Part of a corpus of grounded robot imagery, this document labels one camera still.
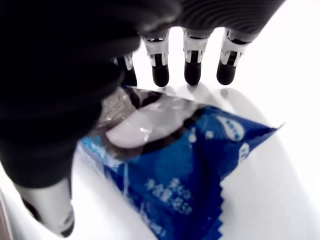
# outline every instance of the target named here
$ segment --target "black rubber finger pad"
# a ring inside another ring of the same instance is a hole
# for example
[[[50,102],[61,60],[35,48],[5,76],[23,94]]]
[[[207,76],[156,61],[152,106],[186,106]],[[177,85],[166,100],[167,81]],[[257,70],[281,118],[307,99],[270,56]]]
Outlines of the black rubber finger pad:
[[[131,70],[124,71],[124,80],[122,82],[122,85],[134,86],[134,87],[136,87],[138,85],[136,72],[135,72],[134,67],[132,67]]]
[[[169,83],[169,68],[165,66],[152,67],[153,81],[158,87],[165,87]]]
[[[194,86],[197,85],[201,78],[201,63],[184,63],[184,79],[185,81]]]
[[[222,85],[229,85],[235,78],[236,67],[232,65],[223,65],[219,62],[218,69],[216,71],[216,79]]]

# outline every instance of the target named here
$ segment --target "blue plastic wrapper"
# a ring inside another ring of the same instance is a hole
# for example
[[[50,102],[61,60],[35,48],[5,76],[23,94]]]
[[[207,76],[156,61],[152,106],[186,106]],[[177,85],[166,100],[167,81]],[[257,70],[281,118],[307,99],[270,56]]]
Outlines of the blue plastic wrapper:
[[[221,237],[220,182],[277,129],[164,93],[118,88],[81,140],[160,240]]]

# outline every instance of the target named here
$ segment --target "white surface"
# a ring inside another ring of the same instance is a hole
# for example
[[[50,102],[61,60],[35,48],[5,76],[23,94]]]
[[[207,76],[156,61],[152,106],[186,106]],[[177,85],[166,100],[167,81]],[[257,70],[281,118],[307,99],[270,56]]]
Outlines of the white surface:
[[[170,31],[170,81],[166,92],[213,104],[261,123],[279,126],[286,122],[222,182],[222,240],[320,239],[319,26],[319,2],[288,0],[249,45],[239,61],[234,82],[226,89],[216,80],[224,30],[216,29],[208,42],[201,83],[196,88],[187,86],[183,76],[182,29]],[[138,86],[157,90],[143,45],[133,61]],[[76,224],[69,239],[153,239],[112,186],[86,169],[76,161]],[[38,229],[42,235],[39,239],[59,239],[25,215],[26,210],[2,169],[0,186],[21,207],[21,217],[30,228]]]

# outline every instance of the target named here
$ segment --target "robot finger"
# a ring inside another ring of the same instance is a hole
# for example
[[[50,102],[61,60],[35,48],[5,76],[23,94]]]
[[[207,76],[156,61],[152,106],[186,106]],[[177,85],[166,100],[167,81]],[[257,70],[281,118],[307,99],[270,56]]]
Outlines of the robot finger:
[[[169,29],[141,34],[152,65],[153,81],[158,87],[169,82]]]
[[[137,77],[132,60],[132,54],[115,57],[113,62],[117,65],[124,73],[122,85],[124,86],[137,86]]]
[[[212,32],[183,29],[184,79],[190,85],[198,84],[201,78],[201,62]]]
[[[245,34],[232,29],[225,29],[220,61],[216,72],[216,78],[220,84],[229,85],[232,83],[240,58],[256,36],[257,34]]]

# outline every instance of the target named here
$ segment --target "snack image on package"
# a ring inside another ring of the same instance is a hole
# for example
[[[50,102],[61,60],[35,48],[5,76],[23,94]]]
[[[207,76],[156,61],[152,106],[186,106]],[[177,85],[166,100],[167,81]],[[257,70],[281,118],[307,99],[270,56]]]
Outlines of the snack image on package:
[[[221,237],[220,182],[277,129],[164,93],[118,88],[85,161],[114,181],[158,239]]]

